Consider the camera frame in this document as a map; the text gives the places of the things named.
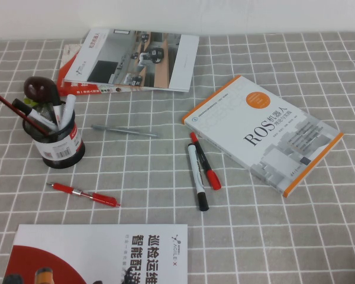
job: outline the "white book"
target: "white book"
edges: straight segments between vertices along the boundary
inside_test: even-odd
[[[343,136],[242,76],[185,115],[183,123],[284,197]]]
[[[187,92],[198,43],[195,35],[93,28],[64,81]]]
[[[187,284],[187,225],[20,225],[8,283]]]

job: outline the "white marker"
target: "white marker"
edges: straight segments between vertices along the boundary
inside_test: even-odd
[[[16,108],[22,111],[24,114],[26,114],[28,117],[33,117],[36,121],[44,124],[45,126],[49,127],[49,129],[57,132],[58,131],[58,126],[53,123],[52,121],[48,120],[47,118],[44,118],[39,112],[37,112],[35,109],[31,108],[24,102],[21,102],[19,99],[14,99],[12,105]]]
[[[209,205],[204,191],[204,184],[202,183],[199,159],[196,152],[196,146],[193,145],[192,143],[188,145],[188,153],[189,153],[189,159],[191,160],[193,179],[195,180],[195,185],[196,185],[197,199],[199,201],[199,209],[200,211],[207,211],[209,210]]]
[[[74,95],[68,95],[66,99],[66,107],[64,108],[63,117],[60,122],[60,129],[64,129],[72,118],[73,108],[75,106],[76,97]]]

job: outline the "brown egg-shaped object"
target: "brown egg-shaped object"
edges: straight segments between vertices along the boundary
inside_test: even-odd
[[[24,93],[34,102],[50,102],[50,89],[54,85],[49,78],[32,76],[24,82]]]

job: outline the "red pencil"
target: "red pencil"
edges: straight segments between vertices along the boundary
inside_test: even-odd
[[[25,120],[27,123],[29,123],[31,126],[33,126],[35,129],[37,129],[39,132],[41,132],[43,135],[47,136],[48,132],[43,129],[42,127],[40,127],[38,124],[36,124],[33,120],[29,119],[25,114],[23,114],[21,111],[19,111],[18,109],[16,109],[14,106],[12,106],[12,104],[10,102],[8,102],[6,99],[4,99],[1,95],[0,95],[0,101],[6,105],[8,108],[10,108],[11,110],[13,110],[17,115],[19,115],[23,120]]]

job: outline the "barcode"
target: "barcode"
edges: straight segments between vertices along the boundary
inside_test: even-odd
[[[70,148],[67,147],[67,149],[65,151],[57,153],[57,158],[60,159],[60,158],[66,157],[68,155],[71,155],[71,151],[70,151]]]
[[[53,157],[53,155],[51,155],[51,153],[49,153],[49,152],[43,152],[44,153],[44,155],[46,156],[46,157],[48,157],[48,158],[52,158]]]

